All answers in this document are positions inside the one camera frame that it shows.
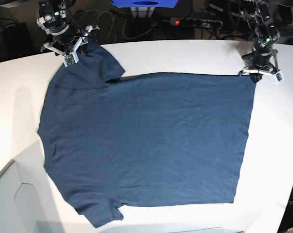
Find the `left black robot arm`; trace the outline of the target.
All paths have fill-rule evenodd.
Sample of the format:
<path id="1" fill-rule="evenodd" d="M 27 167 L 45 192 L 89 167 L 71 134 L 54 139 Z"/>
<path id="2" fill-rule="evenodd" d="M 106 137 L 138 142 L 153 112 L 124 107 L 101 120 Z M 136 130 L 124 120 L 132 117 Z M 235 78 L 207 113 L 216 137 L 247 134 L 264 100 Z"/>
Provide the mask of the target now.
<path id="1" fill-rule="evenodd" d="M 278 67 L 278 50 L 273 45 L 279 40 L 280 32 L 276 28 L 264 0 L 242 0 L 238 5 L 240 16 L 247 21 L 250 29 L 248 40 L 252 41 L 252 50 L 241 58 L 245 67 L 239 76 L 246 73 L 251 80 L 257 83 L 263 76 L 269 76 L 273 84 L 278 84 L 284 79 Z"/>

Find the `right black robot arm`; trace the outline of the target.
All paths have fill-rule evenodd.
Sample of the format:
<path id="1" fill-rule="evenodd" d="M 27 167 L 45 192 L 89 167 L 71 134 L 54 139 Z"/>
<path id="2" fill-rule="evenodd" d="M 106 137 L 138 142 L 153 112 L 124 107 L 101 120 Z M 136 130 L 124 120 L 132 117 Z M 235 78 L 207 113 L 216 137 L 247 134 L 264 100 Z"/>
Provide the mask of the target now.
<path id="1" fill-rule="evenodd" d="M 41 51 L 50 50 L 60 55 L 65 67 L 79 62 L 77 50 L 85 46 L 90 40 L 96 41 L 91 35 L 98 31 L 98 25 L 82 27 L 77 19 L 85 11 L 80 10 L 77 16 L 72 14 L 70 8 L 74 0 L 40 0 L 37 25 L 49 36 L 41 47 Z"/>

